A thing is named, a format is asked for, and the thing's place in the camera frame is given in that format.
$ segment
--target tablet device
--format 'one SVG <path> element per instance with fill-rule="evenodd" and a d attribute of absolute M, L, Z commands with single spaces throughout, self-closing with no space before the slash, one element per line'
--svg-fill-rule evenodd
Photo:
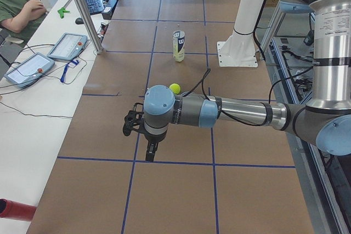
<path fill-rule="evenodd" d="M 47 56 L 54 60 L 70 61 L 79 55 L 87 41 L 85 35 L 64 33 Z"/>
<path fill-rule="evenodd" d="M 22 62 L 17 68 L 6 73 L 4 77 L 9 82 L 16 84 L 19 88 L 24 88 L 42 77 L 54 64 L 55 62 L 52 59 L 41 53 L 35 53 Z"/>

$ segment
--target black keyboard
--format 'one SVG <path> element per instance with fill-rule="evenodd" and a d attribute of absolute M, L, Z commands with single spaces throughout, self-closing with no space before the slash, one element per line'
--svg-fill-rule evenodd
<path fill-rule="evenodd" d="M 104 10 L 101 0 L 85 0 L 88 6 L 89 14 L 99 14 Z"/>

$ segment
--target tennis ball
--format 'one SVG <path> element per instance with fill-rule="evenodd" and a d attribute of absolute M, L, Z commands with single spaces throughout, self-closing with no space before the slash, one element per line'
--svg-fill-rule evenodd
<path fill-rule="evenodd" d="M 180 86 L 177 83 L 172 83 L 169 88 L 174 94 L 179 94 L 180 93 Z"/>

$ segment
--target person's hand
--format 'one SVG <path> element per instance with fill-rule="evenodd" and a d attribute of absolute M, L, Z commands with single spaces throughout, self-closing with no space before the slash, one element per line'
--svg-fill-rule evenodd
<path fill-rule="evenodd" d="M 40 0 L 29 0 L 27 3 L 25 3 L 24 7 L 30 10 L 34 10 L 38 8 L 43 8 L 44 5 Z"/>

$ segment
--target computer mouse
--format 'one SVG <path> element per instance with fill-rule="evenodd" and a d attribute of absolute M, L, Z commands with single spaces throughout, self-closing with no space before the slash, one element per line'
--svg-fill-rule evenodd
<path fill-rule="evenodd" d="M 79 25 L 79 24 L 84 24 L 84 21 L 82 18 L 76 18 L 76 24 Z"/>

